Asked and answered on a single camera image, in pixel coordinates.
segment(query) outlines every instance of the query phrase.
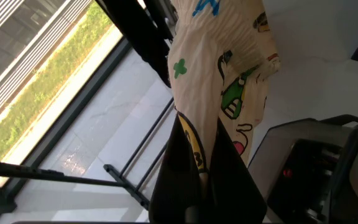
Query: white tile floor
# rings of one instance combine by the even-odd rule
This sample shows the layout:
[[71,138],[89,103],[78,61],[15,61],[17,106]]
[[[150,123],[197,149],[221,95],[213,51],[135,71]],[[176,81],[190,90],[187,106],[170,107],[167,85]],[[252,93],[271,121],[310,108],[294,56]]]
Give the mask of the white tile floor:
[[[282,69],[269,78],[264,119],[254,129],[252,154],[269,127],[301,118],[358,116],[358,62],[349,60],[358,46],[358,1],[265,0],[264,4]],[[112,180],[103,164],[122,168],[170,98],[157,74],[132,51],[42,168]],[[127,175],[133,183],[165,144],[174,115],[171,111],[165,118]],[[146,197],[152,194],[155,174],[145,183]],[[17,210],[3,215],[0,223],[147,220],[147,212],[125,190],[113,187],[30,181],[16,202]]]

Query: beige cloth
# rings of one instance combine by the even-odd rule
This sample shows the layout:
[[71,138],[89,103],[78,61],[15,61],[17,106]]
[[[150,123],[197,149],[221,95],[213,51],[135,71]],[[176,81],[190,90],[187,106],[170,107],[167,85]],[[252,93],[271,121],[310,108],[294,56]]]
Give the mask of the beige cloth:
[[247,163],[267,77],[280,66],[261,0],[173,0],[168,56],[175,106],[199,173],[208,173],[218,117]]

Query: grass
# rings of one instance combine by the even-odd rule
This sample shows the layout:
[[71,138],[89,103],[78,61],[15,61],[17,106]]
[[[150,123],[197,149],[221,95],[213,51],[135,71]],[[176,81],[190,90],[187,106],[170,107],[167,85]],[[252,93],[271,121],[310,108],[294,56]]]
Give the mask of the grass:
[[31,83],[0,122],[0,160],[29,128],[35,118],[82,63],[112,25],[103,10],[92,2],[85,20],[70,39],[53,54],[45,69]]

